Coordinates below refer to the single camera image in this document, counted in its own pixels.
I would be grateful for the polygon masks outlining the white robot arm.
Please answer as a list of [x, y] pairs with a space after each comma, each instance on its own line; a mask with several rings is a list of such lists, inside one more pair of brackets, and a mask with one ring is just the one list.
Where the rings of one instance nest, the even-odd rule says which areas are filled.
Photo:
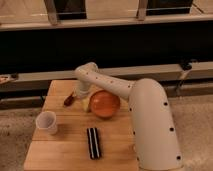
[[167, 94], [158, 81], [103, 75], [94, 62], [77, 67], [74, 73], [79, 98], [85, 98], [94, 84], [128, 102], [136, 158], [142, 171], [185, 171]]

